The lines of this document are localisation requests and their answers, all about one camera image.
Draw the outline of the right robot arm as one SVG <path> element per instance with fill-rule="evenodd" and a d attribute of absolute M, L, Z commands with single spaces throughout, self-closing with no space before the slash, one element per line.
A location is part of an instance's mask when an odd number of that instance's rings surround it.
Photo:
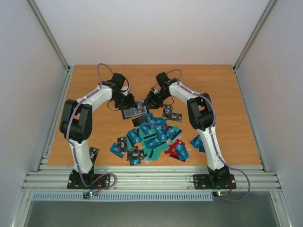
<path fill-rule="evenodd" d="M 174 96 L 187 105 L 191 126 L 197 130 L 207 157 L 208 183 L 212 188 L 222 186 L 230 175 L 216 137 L 216 112 L 207 93 L 200 94 L 186 87 L 179 79 L 170 79 L 167 73 L 156 76 L 159 91 L 152 89 L 144 100 L 151 109 L 163 107 L 164 100 Z"/>

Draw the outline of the blue vip card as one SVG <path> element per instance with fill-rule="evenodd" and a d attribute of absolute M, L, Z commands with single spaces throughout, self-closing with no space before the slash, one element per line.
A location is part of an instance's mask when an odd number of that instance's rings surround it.
<path fill-rule="evenodd" d="M 189 158 L 189 153 L 184 144 L 178 144 L 175 146 L 178 157 L 181 161 L 184 161 Z"/>

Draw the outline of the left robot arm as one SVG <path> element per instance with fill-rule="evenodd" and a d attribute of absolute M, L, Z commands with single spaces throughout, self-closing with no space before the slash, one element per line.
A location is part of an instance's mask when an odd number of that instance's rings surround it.
<path fill-rule="evenodd" d="M 88 145 L 93 127 L 93 112 L 108 101 L 113 101 L 118 110 L 136 107 L 129 87 L 123 89 L 126 81 L 125 76 L 114 73 L 110 80 L 100 82 L 84 97 L 68 99 L 64 103 L 59 129 L 71 147 L 74 161 L 72 175 L 84 188 L 91 188 L 97 181 Z"/>

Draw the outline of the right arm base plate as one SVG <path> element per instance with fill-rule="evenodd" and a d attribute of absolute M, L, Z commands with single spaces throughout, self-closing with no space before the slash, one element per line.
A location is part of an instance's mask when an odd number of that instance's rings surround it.
<path fill-rule="evenodd" d="M 237 188 L 234 175 L 232 174 L 229 174 L 225 179 L 221 180 L 218 183 L 212 182 L 209 175 L 207 174 L 196 174 L 193 175 L 193 184 L 196 190 L 227 190 Z"/>

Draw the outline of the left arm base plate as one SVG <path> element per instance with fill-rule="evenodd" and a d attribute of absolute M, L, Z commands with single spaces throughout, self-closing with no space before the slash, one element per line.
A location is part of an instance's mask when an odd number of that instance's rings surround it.
<path fill-rule="evenodd" d="M 67 182 L 67 189 L 97 189 L 99 187 L 106 188 L 111 183 L 111 176 L 109 175 L 98 175 L 95 174 L 94 176 L 86 176 L 82 175 L 84 180 L 81 180 L 79 175 L 70 175 L 68 182 Z"/>

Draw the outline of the dark blue card holder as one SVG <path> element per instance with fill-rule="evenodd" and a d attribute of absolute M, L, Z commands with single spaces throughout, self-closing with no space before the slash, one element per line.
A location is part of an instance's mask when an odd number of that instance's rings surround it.
<path fill-rule="evenodd" d="M 130 109 L 121 111 L 124 120 L 150 113 L 149 110 L 147 109 L 147 106 L 143 106 L 144 100 L 139 100 L 136 101 L 135 103 L 137 104 L 136 108 L 132 107 Z"/>

